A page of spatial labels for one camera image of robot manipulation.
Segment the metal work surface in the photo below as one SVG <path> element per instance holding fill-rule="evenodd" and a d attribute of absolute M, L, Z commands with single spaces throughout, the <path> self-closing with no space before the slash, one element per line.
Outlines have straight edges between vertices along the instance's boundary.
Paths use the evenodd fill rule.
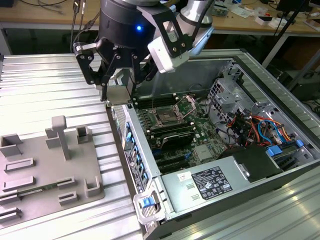
<path fill-rule="evenodd" d="M 319 137 L 319 120 L 280 83 L 238 49 L 217 50 L 238 56 Z M 100 64 L 97 57 L 92 66 Z M 0 135 L 15 132 L 21 139 L 44 136 L 51 117 L 65 115 L 68 129 L 88 125 L 98 156 L 105 197 L 0 230 L 0 239 L 128 239 L 143 238 L 120 163 L 114 137 L 99 93 L 87 85 L 72 54 L 9 56 L 0 76 Z M 244 85 L 257 101 L 266 97 L 251 81 Z M 3 125 L 3 120 L 14 124 Z M 173 233 L 165 239 L 317 239 L 320 237 L 319 167 L 281 189 L 255 198 Z"/>
<path fill-rule="evenodd" d="M 41 239 L 142 239 L 106 109 L 75 57 L 5 57 L 0 88 L 0 135 L 17 133 L 22 140 L 45 136 L 56 115 L 65 115 L 66 132 L 88 125 L 105 193 L 101 200 L 3 228 L 0 239 L 29 239 L 35 233 Z"/>
<path fill-rule="evenodd" d="M 319 240 L 320 167 L 166 240 Z"/>

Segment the wire bundle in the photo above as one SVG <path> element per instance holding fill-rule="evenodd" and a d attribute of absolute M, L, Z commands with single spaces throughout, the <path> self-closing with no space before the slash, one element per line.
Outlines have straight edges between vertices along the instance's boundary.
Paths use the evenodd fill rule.
<path fill-rule="evenodd" d="M 242 139 L 244 137 L 245 143 L 242 142 L 244 146 L 255 144 L 261 147 L 266 147 L 277 144 L 274 143 L 270 137 L 266 136 L 267 131 L 270 131 L 269 127 L 275 129 L 277 136 L 283 143 L 291 141 L 284 125 L 271 118 L 265 118 L 258 115 L 236 115 L 233 120 L 226 125 L 227 128 L 235 128 L 234 124 L 237 120 L 240 124 L 245 124 L 244 126 L 250 126 L 247 128 L 245 127 L 246 129 L 243 129 L 243 133 L 238 137 L 238 139 L 241 138 L 241 136 Z"/>

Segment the blue led light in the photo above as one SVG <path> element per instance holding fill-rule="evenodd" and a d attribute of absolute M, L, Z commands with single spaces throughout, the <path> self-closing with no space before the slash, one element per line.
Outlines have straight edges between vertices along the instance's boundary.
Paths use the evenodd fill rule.
<path fill-rule="evenodd" d="M 138 26 L 136 26 L 136 29 L 137 29 L 138 32 L 141 32 L 142 31 L 142 26 L 138 25 Z"/>

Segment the cable on table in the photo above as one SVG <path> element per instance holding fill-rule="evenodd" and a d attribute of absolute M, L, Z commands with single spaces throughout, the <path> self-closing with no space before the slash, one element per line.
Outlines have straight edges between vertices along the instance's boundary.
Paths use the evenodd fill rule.
<path fill-rule="evenodd" d="M 59 2 L 56 2 L 56 3 L 45 3 L 45 5 L 43 4 L 33 4 L 33 3 L 30 3 L 30 2 L 26 2 L 24 0 L 20 0 L 21 2 L 25 3 L 25 4 L 28 4 L 28 5 L 31 5 L 31 6 L 36 6 L 36 7 L 41 7 L 41 6 L 54 6 L 54 5 L 58 5 L 58 4 L 62 4 L 68 0 L 63 0 L 63 1 L 59 1 Z"/>

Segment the black cable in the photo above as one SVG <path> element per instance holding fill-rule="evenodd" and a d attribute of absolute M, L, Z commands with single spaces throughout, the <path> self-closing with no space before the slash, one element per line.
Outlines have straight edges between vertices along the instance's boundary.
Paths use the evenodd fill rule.
<path fill-rule="evenodd" d="M 64 12 L 61 11 L 61 10 L 56 10 L 56 9 L 48 8 L 48 7 L 55 7 L 55 8 L 57 8 L 57 9 L 59 9 L 59 5 L 47 6 L 46 3 L 44 3 L 43 1 L 40 1 L 40 0 L 38 0 L 38 4 L 39 4 L 40 7 L 42 7 L 42 8 L 45 9 L 45 10 L 52 11 L 52 12 L 56 12 L 56 13 L 61 14 L 61 15 L 64 14 Z"/>
<path fill-rule="evenodd" d="M 276 8 L 276 7 L 271 6 L 271 4 L 276 5 L 276 6 L 278 6 L 278 5 L 277 5 L 277 4 L 275 4 L 275 3 L 272 3 L 272 2 L 268 4 L 271 8 L 273 8 L 273 9 L 277 10 L 277 8 Z"/>
<path fill-rule="evenodd" d="M 192 42 L 195 41 L 196 39 L 196 36 L 199 32 L 199 29 L 201 27 L 201 24 L 202 24 L 202 20 L 204 19 L 205 15 L 206 15 L 206 12 L 208 11 L 208 9 L 210 8 L 210 6 L 212 5 L 212 3 L 214 2 L 214 0 L 208 0 L 208 2 L 206 3 L 204 9 L 202 10 L 200 16 L 199 16 L 199 19 L 195 25 L 195 28 L 194 28 L 194 31 L 193 31 L 193 34 L 192 34 Z"/>
<path fill-rule="evenodd" d="M 89 31 L 89 30 L 93 27 L 93 25 L 95 24 L 95 22 L 96 22 L 96 20 L 98 19 L 99 16 L 100 16 L 100 12 L 98 12 L 93 19 L 91 19 L 90 21 L 88 21 L 88 22 L 84 25 L 83 29 L 82 29 L 81 31 L 79 31 L 79 32 L 77 33 L 77 35 L 75 36 L 75 38 L 74 38 L 74 40 L 73 40 L 73 42 L 72 42 L 72 46 L 73 46 L 73 44 L 75 44 L 76 39 L 79 38 L 80 35 L 81 35 L 83 32 L 87 32 L 87 31 Z"/>
<path fill-rule="evenodd" d="M 301 5 L 298 7 L 296 11 L 291 15 L 290 19 L 286 22 L 280 33 L 278 34 L 274 46 L 277 44 L 277 42 L 280 40 L 280 38 L 283 36 L 283 34 L 287 31 L 288 27 L 291 25 L 291 23 L 294 21 L 300 10 L 303 8 L 307 0 L 302 0 Z"/>
<path fill-rule="evenodd" d="M 79 32 L 81 31 L 82 23 L 83 23 L 83 21 L 84 21 L 85 7 L 86 7 L 86 0 L 83 0 L 83 3 L 82 3 L 82 12 L 81 12 L 81 19 L 80 19 L 80 25 L 79 25 Z"/>
<path fill-rule="evenodd" d="M 28 5 L 31 5 L 31 6 L 37 6 L 37 7 L 41 7 L 41 6 L 53 6 L 53 5 L 58 5 L 58 4 L 62 4 L 68 0 L 63 0 L 63 1 L 60 1 L 60 2 L 56 2 L 56 3 L 50 3 L 50 4 L 45 4 L 45 5 L 41 5 L 41 4 L 33 4 L 33 3 L 30 3 L 30 2 L 26 2 L 24 0 L 20 0 L 21 2 L 25 3 L 25 4 L 28 4 Z"/>
<path fill-rule="evenodd" d="M 76 17 L 77 17 L 77 13 L 74 12 L 73 13 L 73 19 L 72 19 L 72 25 L 71 25 L 71 38 L 70 38 L 70 53 L 72 53 L 72 46 L 74 44 L 74 28 L 75 28 L 75 24 L 76 24 Z"/>
<path fill-rule="evenodd" d="M 281 22 L 282 22 L 282 19 L 284 18 L 284 12 L 282 13 L 282 16 L 281 16 L 281 19 L 280 19 L 280 22 L 279 22 L 279 24 L 278 24 L 278 27 L 276 28 L 276 30 L 275 30 L 275 32 L 274 32 L 274 34 L 273 34 L 273 36 L 275 36 L 276 34 L 277 34 L 277 32 L 278 32 L 278 29 L 279 29 L 279 27 L 280 27 L 280 25 L 281 25 Z"/>

